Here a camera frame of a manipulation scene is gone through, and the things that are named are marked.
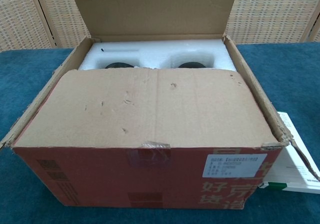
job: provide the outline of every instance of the blue carpet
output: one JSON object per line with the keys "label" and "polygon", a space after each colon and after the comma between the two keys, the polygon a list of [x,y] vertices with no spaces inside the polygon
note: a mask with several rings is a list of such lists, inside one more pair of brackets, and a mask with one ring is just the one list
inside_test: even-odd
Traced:
{"label": "blue carpet", "polygon": [[[320,165],[320,43],[238,46]],[[0,53],[0,138],[71,50]],[[10,149],[0,152],[0,223],[319,223],[320,196],[258,189],[244,210],[65,207]]]}

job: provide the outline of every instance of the styrofoam packaging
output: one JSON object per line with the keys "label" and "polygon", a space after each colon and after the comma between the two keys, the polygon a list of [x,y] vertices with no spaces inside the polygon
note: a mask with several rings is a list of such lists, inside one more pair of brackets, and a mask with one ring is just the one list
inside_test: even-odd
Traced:
{"label": "styrofoam packaging", "polygon": [[79,70],[103,69],[117,62],[152,69],[198,62],[207,68],[236,71],[222,40],[95,43]]}

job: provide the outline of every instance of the round black object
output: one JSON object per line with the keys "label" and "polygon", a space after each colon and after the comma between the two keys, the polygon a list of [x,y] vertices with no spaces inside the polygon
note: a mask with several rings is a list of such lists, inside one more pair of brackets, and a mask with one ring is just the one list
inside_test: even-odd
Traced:
{"label": "round black object", "polygon": [[205,66],[199,62],[187,62],[180,65],[179,68],[199,69],[205,68]]}
{"label": "round black object", "polygon": [[116,62],[105,67],[105,69],[109,68],[133,68],[133,66],[126,63]]}

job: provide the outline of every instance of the woven panel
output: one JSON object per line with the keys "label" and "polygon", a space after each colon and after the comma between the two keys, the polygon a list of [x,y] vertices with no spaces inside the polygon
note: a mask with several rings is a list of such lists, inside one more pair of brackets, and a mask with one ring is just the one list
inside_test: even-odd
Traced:
{"label": "woven panel", "polygon": [[40,0],[40,3],[58,47],[75,47],[84,36],[90,36],[74,0]]}
{"label": "woven panel", "polygon": [[226,33],[237,44],[299,42],[319,0],[235,0]]}
{"label": "woven panel", "polygon": [[320,31],[319,31],[318,34],[315,36],[314,41],[320,42]]}
{"label": "woven panel", "polygon": [[0,0],[0,51],[51,48],[33,0]]}

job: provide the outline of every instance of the cardboard box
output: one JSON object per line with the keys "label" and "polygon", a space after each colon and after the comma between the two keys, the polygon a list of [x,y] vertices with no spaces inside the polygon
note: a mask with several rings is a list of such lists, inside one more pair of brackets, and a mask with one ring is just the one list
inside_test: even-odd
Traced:
{"label": "cardboard box", "polygon": [[[234,0],[75,1],[92,38],[1,143],[64,205],[243,208],[295,143],[224,35]],[[94,42],[216,38],[237,72],[76,70]]]}

